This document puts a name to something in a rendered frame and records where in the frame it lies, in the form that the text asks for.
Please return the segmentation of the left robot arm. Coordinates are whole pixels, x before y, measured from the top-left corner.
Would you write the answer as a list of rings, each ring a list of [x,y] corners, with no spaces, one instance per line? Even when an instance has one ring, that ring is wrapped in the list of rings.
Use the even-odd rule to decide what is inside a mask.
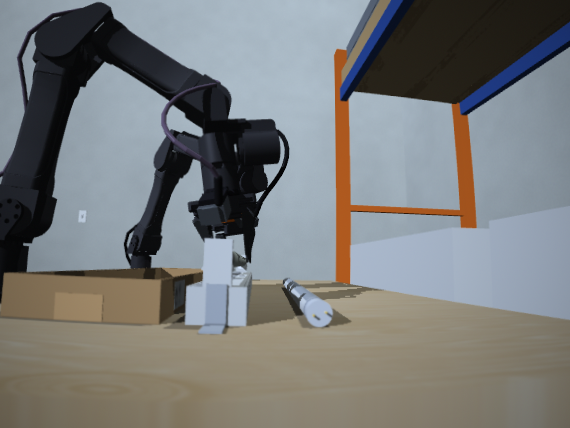
[[[199,155],[198,140],[172,129],[170,132],[177,141]],[[171,151],[172,146],[174,152]],[[236,163],[239,165],[237,170],[241,194],[265,191],[268,186],[268,179],[264,172],[264,165],[242,166],[238,162],[236,152],[235,155]],[[156,255],[160,249],[163,237],[160,235],[163,218],[175,186],[179,179],[183,178],[184,174],[186,175],[190,170],[193,161],[190,157],[192,156],[175,146],[167,136],[157,150],[154,156],[156,171],[152,191],[144,214],[134,229],[127,249],[127,254],[133,255],[131,256],[130,269],[151,268],[152,256],[149,255]]]

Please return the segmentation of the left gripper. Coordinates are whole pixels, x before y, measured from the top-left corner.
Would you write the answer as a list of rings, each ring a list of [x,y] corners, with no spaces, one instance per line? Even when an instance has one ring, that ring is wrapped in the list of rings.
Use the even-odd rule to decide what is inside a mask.
[[[222,222],[222,224],[212,225],[212,227],[213,227],[213,231],[215,231],[215,233],[224,231],[224,233],[216,234],[216,236],[215,236],[216,239],[226,239],[226,236],[243,234],[243,228],[239,228],[234,219],[228,220],[227,222]],[[216,229],[221,229],[221,230],[216,230]],[[249,263],[251,263],[251,252],[252,252],[252,246],[253,246],[253,242],[254,242],[254,238],[255,238],[255,236],[253,237],[253,235],[255,235],[255,228],[253,228],[251,240],[250,240]]]

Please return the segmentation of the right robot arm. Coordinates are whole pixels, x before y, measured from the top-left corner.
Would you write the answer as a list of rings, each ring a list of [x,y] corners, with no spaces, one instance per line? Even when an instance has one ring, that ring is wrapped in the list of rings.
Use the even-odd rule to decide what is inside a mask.
[[[86,87],[104,62],[168,101],[184,90],[208,85],[174,106],[204,129],[198,139],[199,155],[216,169],[222,163],[237,166],[235,149],[242,166],[279,163],[280,139],[274,120],[228,119],[232,98],[226,87],[133,34],[105,3],[93,3],[43,24],[34,42],[32,88],[0,184],[0,301],[4,273],[27,272],[29,246],[23,243],[32,244],[52,224],[55,171],[70,111],[80,87]]]

